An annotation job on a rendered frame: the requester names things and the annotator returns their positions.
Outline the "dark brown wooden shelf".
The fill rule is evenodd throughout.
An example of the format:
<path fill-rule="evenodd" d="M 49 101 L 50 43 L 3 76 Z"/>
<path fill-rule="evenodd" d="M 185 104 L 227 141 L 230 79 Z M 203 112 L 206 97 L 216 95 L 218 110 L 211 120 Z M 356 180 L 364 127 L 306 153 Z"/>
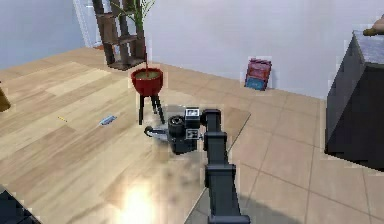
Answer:
<path fill-rule="evenodd" d="M 147 61 L 141 0 L 92 0 L 108 67 L 126 71 Z"/>

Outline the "dark grey counter cabinet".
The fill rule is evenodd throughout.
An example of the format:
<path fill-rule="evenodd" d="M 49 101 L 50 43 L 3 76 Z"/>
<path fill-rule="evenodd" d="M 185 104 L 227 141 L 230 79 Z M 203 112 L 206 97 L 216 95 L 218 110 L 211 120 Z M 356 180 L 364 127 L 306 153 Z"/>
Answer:
<path fill-rule="evenodd" d="M 325 153 L 384 172 L 384 35 L 352 32 L 327 96 Z"/>

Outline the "brown object on counter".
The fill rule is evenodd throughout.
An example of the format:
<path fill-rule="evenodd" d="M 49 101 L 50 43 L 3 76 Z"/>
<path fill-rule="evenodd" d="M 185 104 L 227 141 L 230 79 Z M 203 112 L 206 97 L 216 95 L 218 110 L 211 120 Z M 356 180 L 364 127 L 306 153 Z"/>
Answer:
<path fill-rule="evenodd" d="M 384 35 L 384 14 L 374 22 L 371 28 L 363 31 L 364 36 Z"/>

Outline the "green plant in red pot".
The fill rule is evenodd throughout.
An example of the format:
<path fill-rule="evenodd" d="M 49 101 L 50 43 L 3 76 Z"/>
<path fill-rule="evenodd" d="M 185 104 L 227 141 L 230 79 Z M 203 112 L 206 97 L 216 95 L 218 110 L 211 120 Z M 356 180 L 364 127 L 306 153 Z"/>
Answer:
<path fill-rule="evenodd" d="M 139 124 L 143 122 L 144 100 L 147 97 L 151 99 L 153 113 L 159 115 L 162 124 L 165 123 L 159 98 L 164 81 L 163 72 L 158 68 L 149 66 L 144 35 L 144 20 L 155 2 L 156 0 L 133 0 L 132 3 L 127 3 L 125 6 L 112 3 L 113 8 L 118 10 L 118 17 L 125 16 L 134 22 L 136 28 L 135 41 L 140 45 L 138 53 L 144 57 L 145 67 L 137 69 L 131 74 L 132 84 L 140 95 Z"/>

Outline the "small blue flat object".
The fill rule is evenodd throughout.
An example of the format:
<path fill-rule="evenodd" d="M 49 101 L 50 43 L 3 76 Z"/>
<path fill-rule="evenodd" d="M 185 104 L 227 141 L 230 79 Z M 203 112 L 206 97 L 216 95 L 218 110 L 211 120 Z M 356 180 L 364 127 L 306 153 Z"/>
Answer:
<path fill-rule="evenodd" d="M 102 126 L 104 126 L 104 125 L 108 125 L 108 124 L 110 124 L 111 122 L 113 122 L 113 121 L 116 120 L 116 119 L 117 119 L 116 116 L 110 115 L 110 116 L 107 116 L 107 117 L 103 118 L 103 119 L 99 122 L 99 124 L 102 125 Z"/>

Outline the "red and blue box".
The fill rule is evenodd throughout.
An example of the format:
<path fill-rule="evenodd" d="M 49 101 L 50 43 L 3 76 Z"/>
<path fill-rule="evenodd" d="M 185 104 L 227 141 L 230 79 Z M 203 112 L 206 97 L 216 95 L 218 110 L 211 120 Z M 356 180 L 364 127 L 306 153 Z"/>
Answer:
<path fill-rule="evenodd" d="M 251 58 L 248 63 L 245 84 L 247 88 L 265 91 L 271 73 L 272 63 L 268 60 Z"/>

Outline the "black furniture corner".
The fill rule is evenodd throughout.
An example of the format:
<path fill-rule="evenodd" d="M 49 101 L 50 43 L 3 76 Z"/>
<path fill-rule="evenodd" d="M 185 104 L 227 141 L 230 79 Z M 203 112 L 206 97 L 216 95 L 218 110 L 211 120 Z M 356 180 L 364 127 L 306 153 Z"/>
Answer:
<path fill-rule="evenodd" d="M 41 222 L 5 188 L 0 188 L 0 224 L 41 224 Z"/>

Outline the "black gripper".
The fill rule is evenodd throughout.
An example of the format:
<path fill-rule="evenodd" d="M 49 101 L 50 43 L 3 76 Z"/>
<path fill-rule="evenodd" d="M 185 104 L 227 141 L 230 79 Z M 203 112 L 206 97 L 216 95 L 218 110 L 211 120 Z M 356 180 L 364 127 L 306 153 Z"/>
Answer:
<path fill-rule="evenodd" d="M 165 128 L 147 126 L 144 134 L 158 140 L 167 140 L 172 152 L 176 155 L 192 152 L 197 149 L 198 130 L 187 128 L 183 116 L 171 116 L 168 119 L 168 136 Z"/>

